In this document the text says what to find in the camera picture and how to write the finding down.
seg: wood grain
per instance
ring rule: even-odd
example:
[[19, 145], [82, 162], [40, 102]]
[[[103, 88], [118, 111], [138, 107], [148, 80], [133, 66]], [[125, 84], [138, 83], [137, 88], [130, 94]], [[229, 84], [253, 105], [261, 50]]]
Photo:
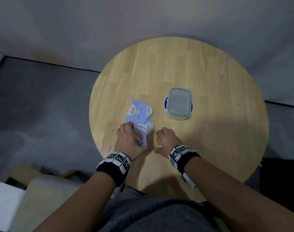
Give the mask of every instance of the wood grain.
[[[193, 112], [185, 121], [166, 117], [163, 103], [172, 87], [192, 91]], [[155, 130], [172, 128], [184, 144], [242, 182], [261, 161], [268, 140], [261, 92], [237, 61], [213, 46], [155, 38], [130, 46], [106, 65], [89, 107], [91, 132], [103, 158], [113, 152], [116, 129], [125, 122], [133, 99], [151, 105]], [[148, 194], [205, 200], [198, 189], [187, 187], [167, 159], [152, 151], [132, 163], [127, 180]]]

